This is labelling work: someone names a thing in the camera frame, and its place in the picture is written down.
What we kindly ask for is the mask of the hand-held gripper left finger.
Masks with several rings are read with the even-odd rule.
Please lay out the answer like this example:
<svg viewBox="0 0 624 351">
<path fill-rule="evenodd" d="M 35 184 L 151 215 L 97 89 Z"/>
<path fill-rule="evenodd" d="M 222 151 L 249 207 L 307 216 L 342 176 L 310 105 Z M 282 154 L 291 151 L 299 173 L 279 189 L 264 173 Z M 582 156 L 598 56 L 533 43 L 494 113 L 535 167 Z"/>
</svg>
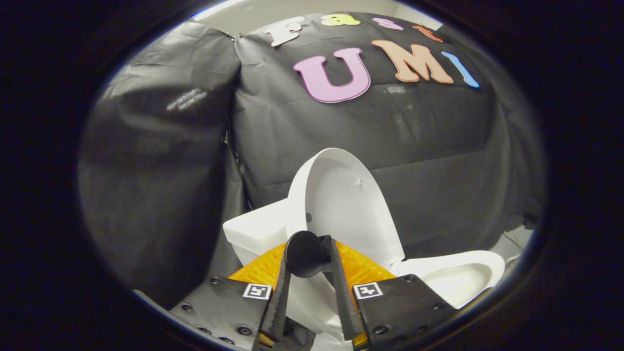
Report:
<svg viewBox="0 0 624 351">
<path fill-rule="evenodd" d="M 211 337 L 244 351 L 281 342 L 291 274 L 285 243 L 270 249 L 229 277 L 212 276 L 170 313 Z"/>
</svg>

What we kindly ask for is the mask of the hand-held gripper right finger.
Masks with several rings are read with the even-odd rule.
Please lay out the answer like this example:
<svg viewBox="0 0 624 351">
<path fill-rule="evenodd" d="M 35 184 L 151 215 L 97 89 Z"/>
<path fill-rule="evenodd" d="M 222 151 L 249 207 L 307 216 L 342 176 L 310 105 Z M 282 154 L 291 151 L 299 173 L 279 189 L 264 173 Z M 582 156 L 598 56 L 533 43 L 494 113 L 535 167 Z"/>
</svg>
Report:
<svg viewBox="0 0 624 351">
<path fill-rule="evenodd" d="M 338 315 L 357 351 L 420 350 L 458 310 L 414 274 L 395 276 L 325 236 Z"/>
</svg>

